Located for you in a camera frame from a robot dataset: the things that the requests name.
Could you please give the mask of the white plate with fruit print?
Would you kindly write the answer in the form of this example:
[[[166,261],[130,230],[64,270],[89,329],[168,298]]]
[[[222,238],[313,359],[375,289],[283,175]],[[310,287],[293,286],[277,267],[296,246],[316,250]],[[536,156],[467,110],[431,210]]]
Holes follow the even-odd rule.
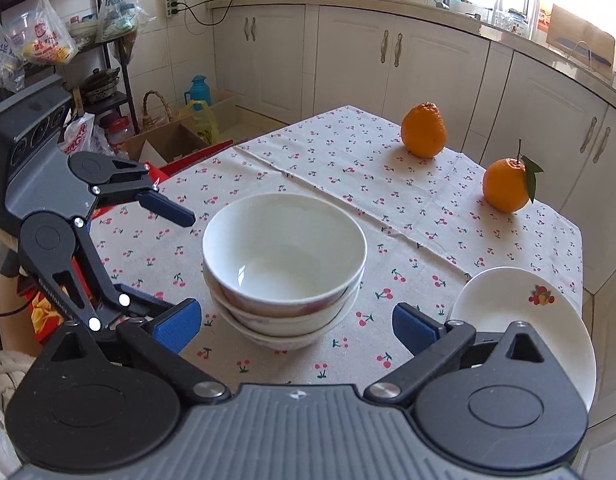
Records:
[[[462,289],[450,318],[479,332],[505,332],[510,323],[529,323],[546,343],[585,405],[593,404],[596,359],[582,318],[557,288],[539,275],[513,266],[480,272]]]

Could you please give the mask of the cherry print tablecloth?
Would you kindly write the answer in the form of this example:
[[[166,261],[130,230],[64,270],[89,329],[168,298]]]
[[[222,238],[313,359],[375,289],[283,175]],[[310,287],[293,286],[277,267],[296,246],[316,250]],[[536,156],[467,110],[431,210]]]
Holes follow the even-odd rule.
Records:
[[[198,299],[183,356],[230,388],[364,388],[410,356],[396,304],[445,322],[468,285],[478,330],[520,318],[566,370],[584,367],[578,228],[539,202],[493,209],[480,166],[450,150],[417,158],[399,133],[351,106],[317,115],[167,180],[192,226],[118,206],[92,221],[94,246],[116,283]]]

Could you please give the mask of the white red plastic bag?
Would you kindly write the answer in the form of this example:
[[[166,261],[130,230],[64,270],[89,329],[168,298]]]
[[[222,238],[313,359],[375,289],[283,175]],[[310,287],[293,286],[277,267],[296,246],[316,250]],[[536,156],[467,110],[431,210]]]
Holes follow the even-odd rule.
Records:
[[[95,124],[95,117],[89,113],[84,113],[66,127],[58,147],[68,155],[77,152],[114,155],[104,130]]]

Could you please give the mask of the wicker basket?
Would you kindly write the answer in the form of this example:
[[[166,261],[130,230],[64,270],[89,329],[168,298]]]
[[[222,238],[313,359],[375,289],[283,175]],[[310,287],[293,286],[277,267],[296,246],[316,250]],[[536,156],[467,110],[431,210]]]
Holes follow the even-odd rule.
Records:
[[[150,131],[173,121],[172,110],[163,95],[156,90],[148,90],[142,100],[141,131]]]

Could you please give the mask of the yellow plastic bag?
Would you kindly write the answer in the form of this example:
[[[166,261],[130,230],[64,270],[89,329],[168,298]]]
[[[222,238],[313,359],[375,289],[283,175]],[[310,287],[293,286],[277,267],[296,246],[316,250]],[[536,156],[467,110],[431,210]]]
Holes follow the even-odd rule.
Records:
[[[219,142],[219,125],[205,101],[191,101],[180,110],[178,119],[193,131],[206,145]]]

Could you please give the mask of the orange without leaf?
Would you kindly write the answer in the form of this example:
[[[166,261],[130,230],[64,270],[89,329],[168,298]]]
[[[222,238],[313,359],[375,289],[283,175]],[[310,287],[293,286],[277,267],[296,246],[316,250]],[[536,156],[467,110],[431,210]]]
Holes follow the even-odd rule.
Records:
[[[436,104],[413,107],[401,122],[401,141],[412,155],[430,159],[438,155],[448,140],[447,129]]]

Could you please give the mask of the wooden cutting board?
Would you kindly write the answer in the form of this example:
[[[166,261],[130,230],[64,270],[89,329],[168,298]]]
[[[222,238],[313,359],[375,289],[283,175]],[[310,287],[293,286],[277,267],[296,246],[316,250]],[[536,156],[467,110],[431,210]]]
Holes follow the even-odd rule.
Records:
[[[552,8],[546,42],[603,78],[614,76],[614,37],[561,6]]]

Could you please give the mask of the small white bowl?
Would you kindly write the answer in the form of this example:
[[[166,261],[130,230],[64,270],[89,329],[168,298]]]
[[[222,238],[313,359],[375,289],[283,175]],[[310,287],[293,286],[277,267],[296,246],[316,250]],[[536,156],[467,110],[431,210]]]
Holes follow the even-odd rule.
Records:
[[[253,341],[255,344],[259,344],[259,346],[270,348],[272,350],[279,351],[293,351],[301,348],[305,348],[310,344],[314,344],[317,340],[323,338],[326,334],[328,334],[331,330],[337,327],[341,322],[344,321],[344,318],[348,315],[348,313],[352,310],[351,306],[343,307],[332,319],[329,324],[321,327],[319,330],[315,332],[294,336],[294,337],[273,337],[256,333],[254,330],[245,327],[243,324],[238,322],[238,320],[225,308],[218,307],[218,310],[222,317],[227,321],[231,327],[238,331],[241,335],[243,335],[246,339]]]

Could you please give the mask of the cardboard box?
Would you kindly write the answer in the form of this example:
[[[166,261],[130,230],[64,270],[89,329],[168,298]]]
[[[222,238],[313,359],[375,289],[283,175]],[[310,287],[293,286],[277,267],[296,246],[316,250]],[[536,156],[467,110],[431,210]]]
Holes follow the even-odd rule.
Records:
[[[177,172],[225,150],[232,140],[208,144],[185,122],[167,125],[136,134],[120,144],[118,156],[135,162],[149,162],[154,167],[171,167]]]

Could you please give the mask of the hanging plastic bag with food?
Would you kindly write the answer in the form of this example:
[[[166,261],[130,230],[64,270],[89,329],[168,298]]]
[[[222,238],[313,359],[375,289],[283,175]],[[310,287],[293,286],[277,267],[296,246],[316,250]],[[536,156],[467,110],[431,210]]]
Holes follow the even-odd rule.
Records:
[[[66,65],[77,55],[76,42],[50,0],[37,0],[29,14],[22,53],[25,61],[37,65]]]

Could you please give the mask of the blue thermos jug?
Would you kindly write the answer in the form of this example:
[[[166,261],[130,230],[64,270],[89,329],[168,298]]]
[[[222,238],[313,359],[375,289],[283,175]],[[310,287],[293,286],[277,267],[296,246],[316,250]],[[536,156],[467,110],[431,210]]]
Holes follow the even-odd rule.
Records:
[[[185,104],[194,102],[195,110],[201,110],[201,102],[208,106],[212,104],[211,91],[205,76],[196,75],[193,77],[191,87],[184,92],[184,102]]]

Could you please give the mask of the white kitchen cabinets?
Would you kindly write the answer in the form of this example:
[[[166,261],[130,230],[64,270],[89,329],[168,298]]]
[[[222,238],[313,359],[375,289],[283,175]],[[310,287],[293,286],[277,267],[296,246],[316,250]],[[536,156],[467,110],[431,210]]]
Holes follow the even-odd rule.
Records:
[[[274,119],[271,133],[351,106],[397,125],[401,141],[405,115],[434,103],[448,133],[439,154],[463,154],[484,174],[492,162],[515,157],[521,140],[521,153],[543,169],[534,202],[581,234],[582,304],[611,274],[614,257],[591,259],[579,208],[593,151],[603,136],[616,135],[616,108],[553,54],[521,40],[486,39],[477,24],[457,29],[307,0],[213,15],[220,87],[248,118]]]

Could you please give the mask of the large white bowl pink flower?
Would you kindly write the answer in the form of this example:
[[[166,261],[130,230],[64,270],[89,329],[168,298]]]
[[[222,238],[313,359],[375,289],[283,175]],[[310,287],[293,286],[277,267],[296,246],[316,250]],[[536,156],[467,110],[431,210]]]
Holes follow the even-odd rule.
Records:
[[[343,296],[363,274],[367,243],[358,223],[325,200],[269,193],[219,210],[201,252],[233,306],[285,318]]]

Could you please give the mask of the orange with green leaf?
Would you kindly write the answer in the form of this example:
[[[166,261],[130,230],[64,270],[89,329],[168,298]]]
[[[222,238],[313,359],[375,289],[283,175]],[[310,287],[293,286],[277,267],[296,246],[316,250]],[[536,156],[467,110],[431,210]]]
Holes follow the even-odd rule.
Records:
[[[502,158],[486,168],[482,178],[482,194],[486,202],[503,214],[521,210],[536,197],[536,175],[543,169],[521,153],[518,140],[515,157]]]

